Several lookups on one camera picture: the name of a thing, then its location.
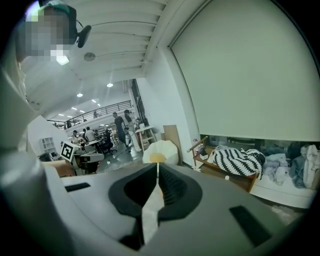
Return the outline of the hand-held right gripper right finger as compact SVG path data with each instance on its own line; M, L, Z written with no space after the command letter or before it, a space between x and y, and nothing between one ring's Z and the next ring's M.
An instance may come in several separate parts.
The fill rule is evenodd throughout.
M157 213L157 223L186 218L200 204L203 190L192 177L195 172L187 167L161 163L158 185L164 206Z

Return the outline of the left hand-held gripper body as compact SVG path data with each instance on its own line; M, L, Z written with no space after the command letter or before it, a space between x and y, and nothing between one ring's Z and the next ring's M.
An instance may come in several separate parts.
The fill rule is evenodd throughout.
M70 162L77 175L90 175L97 172L98 165L105 159L103 153L89 153L84 147L63 142L60 156Z

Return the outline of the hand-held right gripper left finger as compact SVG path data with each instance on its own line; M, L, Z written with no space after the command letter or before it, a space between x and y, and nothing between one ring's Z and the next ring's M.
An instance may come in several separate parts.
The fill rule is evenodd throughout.
M124 216L132 217L132 233L124 236L120 242L138 251L144 244L142 209L157 184L157 164L151 163L136 172L115 181L108 197L116 210Z

